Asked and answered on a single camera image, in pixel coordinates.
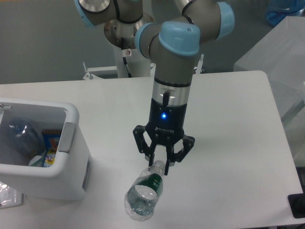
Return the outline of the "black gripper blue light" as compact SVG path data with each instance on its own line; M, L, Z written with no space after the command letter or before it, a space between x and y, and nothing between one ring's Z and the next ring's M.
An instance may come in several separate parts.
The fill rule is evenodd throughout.
M132 131L138 151L145 155L149 167L154 162L155 142L166 147L165 176L168 175L169 167L174 166L175 162L183 161L195 143L194 137L184 135L186 108L187 104L163 107L161 103L152 99L147 125L137 125ZM150 146L145 141L145 131L152 141ZM183 148L175 153L174 145L180 140L183 141Z

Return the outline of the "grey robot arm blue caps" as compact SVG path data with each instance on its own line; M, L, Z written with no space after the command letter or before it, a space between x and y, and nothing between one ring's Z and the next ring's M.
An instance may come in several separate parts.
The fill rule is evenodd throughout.
M149 121L133 130L138 150L150 165L158 145L166 148L166 169L181 162L195 143L183 130L195 58L201 43L232 32L231 6L224 1L177 0L180 17L157 24L143 23L140 0L77 0L74 4L88 27L114 21L135 26L134 34L115 37L112 44L124 50L135 48L156 65Z

